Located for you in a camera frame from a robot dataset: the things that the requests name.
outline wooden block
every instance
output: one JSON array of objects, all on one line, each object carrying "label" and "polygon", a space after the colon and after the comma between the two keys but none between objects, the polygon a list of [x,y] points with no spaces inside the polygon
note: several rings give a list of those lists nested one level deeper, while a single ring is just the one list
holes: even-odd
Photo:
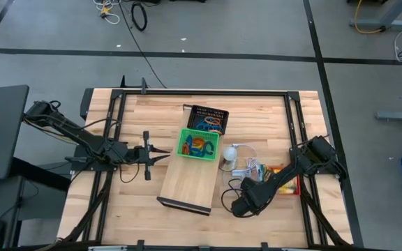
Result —
[{"label": "wooden block", "polygon": [[[179,133],[181,129],[187,127],[190,113],[189,109],[184,110],[179,124]],[[175,142],[170,155],[167,174],[157,200],[164,206],[209,215],[222,153],[223,137],[220,137],[219,149],[216,149],[218,151],[216,159],[212,161],[179,156],[177,155],[177,144],[178,141]]]}]

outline black basket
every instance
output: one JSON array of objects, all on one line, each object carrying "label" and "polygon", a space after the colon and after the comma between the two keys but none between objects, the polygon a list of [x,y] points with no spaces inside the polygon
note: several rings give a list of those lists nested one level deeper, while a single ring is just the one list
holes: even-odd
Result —
[{"label": "black basket", "polygon": [[226,125],[228,124],[229,112],[210,107],[202,107],[199,105],[192,106],[192,112],[190,113],[190,117],[188,118],[187,128],[203,130],[197,129],[197,126],[199,123],[202,123],[204,119],[208,116],[220,119],[221,130],[219,131],[221,131],[224,135],[226,133]]}]

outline table leg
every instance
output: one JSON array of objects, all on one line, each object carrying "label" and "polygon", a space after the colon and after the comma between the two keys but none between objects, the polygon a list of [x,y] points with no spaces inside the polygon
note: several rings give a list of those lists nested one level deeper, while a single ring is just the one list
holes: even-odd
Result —
[{"label": "table leg", "polygon": [[402,112],[376,112],[377,119],[402,120]]},{"label": "table leg", "polygon": [[[396,18],[402,13],[402,0],[398,0],[395,4],[379,19],[358,19],[357,26],[359,28],[379,29],[381,26],[387,28],[402,29],[402,20]],[[350,19],[350,26],[355,25],[355,20]]]},{"label": "table leg", "polygon": [[46,171],[19,158],[13,158],[10,170],[11,176],[20,175],[51,188],[68,192],[70,180],[52,172]]}]

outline desk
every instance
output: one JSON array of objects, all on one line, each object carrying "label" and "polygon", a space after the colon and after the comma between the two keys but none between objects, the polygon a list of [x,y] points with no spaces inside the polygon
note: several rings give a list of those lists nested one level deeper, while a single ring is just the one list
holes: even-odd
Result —
[{"label": "desk", "polygon": [[[106,117],[111,90],[94,89],[87,123]],[[289,163],[290,135],[282,98],[176,95],[174,90],[162,90],[165,91],[171,95],[126,96],[121,142],[128,142],[130,147],[140,145],[142,131],[148,130],[151,144],[171,151],[178,137],[182,105],[202,105],[229,111],[224,144],[249,144],[258,151],[259,160],[267,165]],[[300,91],[299,95],[309,137],[326,135],[318,93]],[[296,119],[294,123],[297,141],[300,142]],[[87,130],[101,135],[103,128],[104,125],[99,123]],[[244,161],[243,157],[251,156],[250,153],[239,149],[241,163]],[[210,216],[162,206],[156,197],[161,191],[168,161],[164,159],[152,167],[151,181],[144,180],[143,169],[128,184],[120,181],[119,172],[114,173],[103,244],[135,245],[137,240],[142,239],[145,240],[145,245],[259,247],[261,242],[268,242],[270,247],[307,246],[299,197],[278,196],[258,217],[234,218],[221,206],[219,199],[226,189],[222,172],[218,172]],[[128,180],[133,177],[136,166],[125,165],[122,170],[123,179]],[[322,211],[335,230],[346,241],[352,242],[339,182],[334,176],[326,174],[317,175],[316,179]],[[93,172],[82,172],[71,184],[57,236],[67,236],[83,216],[88,207],[93,180]],[[235,198],[230,193],[225,203],[230,204]],[[97,218],[98,214],[94,216],[93,222],[98,222]],[[318,240],[314,218],[311,222],[314,237]],[[90,239],[94,239],[95,228],[96,224],[93,224]]]}]

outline metal stand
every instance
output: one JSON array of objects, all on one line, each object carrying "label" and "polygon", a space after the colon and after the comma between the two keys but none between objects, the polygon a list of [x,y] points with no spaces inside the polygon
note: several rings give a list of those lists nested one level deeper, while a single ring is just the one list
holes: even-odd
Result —
[{"label": "metal stand", "polygon": [[392,119],[402,121],[402,112],[376,112],[376,119]]},{"label": "metal stand", "polygon": [[[378,29],[386,28],[402,29],[402,20],[395,20],[402,13],[402,0],[397,0],[394,5],[379,19],[358,19],[357,26],[360,28]],[[355,20],[350,19],[350,26],[355,25]]]}]

